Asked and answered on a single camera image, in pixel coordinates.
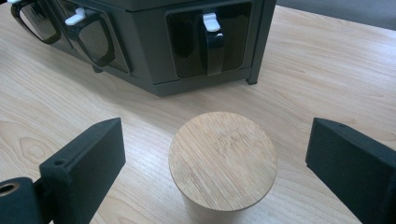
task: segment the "wooden cylinder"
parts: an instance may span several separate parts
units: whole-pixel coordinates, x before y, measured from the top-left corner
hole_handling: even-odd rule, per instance
[[[237,223],[273,186],[276,152],[250,119],[212,112],[180,128],[170,147],[169,167],[194,219]]]

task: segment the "table surface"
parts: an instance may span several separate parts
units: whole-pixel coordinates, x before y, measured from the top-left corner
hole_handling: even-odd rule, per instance
[[[168,165],[177,130],[206,112],[258,123],[276,182],[244,223],[359,223],[306,167],[314,117],[396,149],[396,32],[276,7],[257,85],[157,97],[34,40],[0,6],[0,180],[38,164],[96,122],[122,119],[126,165],[92,223],[191,223]]]

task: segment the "black bracket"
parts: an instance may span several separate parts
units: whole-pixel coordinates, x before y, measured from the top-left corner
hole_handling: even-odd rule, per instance
[[[41,163],[35,183],[0,183],[0,223],[89,223],[124,164],[120,119],[94,124]]]
[[[396,151],[358,131],[314,119],[306,165],[362,223],[396,223]]]

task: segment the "black device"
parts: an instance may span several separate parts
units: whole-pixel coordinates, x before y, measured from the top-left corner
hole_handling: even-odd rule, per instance
[[[45,44],[157,95],[258,80],[276,0],[22,0]]]
[[[362,223],[396,223],[396,151],[338,122],[314,119],[306,165]]]
[[[35,183],[0,183],[0,223],[90,223],[124,163],[120,119],[94,124],[41,163]]]

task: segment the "round hole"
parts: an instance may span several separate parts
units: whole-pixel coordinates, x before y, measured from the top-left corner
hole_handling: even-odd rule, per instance
[[[56,161],[54,164],[55,165],[62,165],[62,164],[64,164],[66,161],[65,160],[58,160],[58,161]]]
[[[0,197],[6,196],[20,187],[18,183],[8,183],[0,187]]]

